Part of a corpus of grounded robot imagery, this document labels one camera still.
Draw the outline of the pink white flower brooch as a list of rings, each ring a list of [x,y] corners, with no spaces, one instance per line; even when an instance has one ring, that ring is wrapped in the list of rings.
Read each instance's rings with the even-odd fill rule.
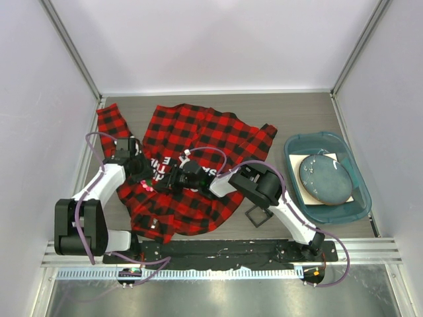
[[[151,185],[151,183],[150,183],[150,182],[148,182],[147,180],[142,180],[142,181],[140,182],[140,184],[141,184],[141,186],[142,186],[142,188],[143,188],[144,190],[146,190],[146,191],[148,191],[148,192],[153,192],[153,191],[154,191],[153,186],[152,186],[152,185]]]

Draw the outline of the red black plaid shirt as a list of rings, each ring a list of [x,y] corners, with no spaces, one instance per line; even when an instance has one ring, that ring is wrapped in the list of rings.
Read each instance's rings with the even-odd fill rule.
[[[152,183],[157,184],[185,150],[191,150],[190,159],[210,176],[244,160],[266,160],[277,132],[273,125],[251,126],[234,113],[213,108],[157,106],[140,146],[154,170]],[[239,192],[220,199],[208,199],[193,189],[159,193],[133,180],[126,180],[117,194],[130,214],[132,232],[163,244],[174,234],[193,236],[215,230],[244,199]]]

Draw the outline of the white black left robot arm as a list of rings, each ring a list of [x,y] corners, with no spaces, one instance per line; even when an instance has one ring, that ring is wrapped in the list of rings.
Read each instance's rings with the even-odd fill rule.
[[[126,230],[109,230],[103,208],[125,181],[140,182],[151,178],[153,170],[135,137],[113,140],[115,149],[100,161],[94,178],[68,199],[55,205],[54,249],[60,256],[88,256],[90,260],[117,252],[132,264],[141,254]]]

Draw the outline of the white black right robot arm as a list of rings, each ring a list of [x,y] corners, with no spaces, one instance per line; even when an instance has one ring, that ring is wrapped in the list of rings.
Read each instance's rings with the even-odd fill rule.
[[[239,192],[284,224],[304,260],[315,260],[323,251],[325,234],[292,201],[283,176],[263,161],[242,162],[219,176],[210,176],[196,162],[188,161],[171,168],[153,188],[166,194],[179,194],[183,189],[194,189],[207,198],[223,198]]]

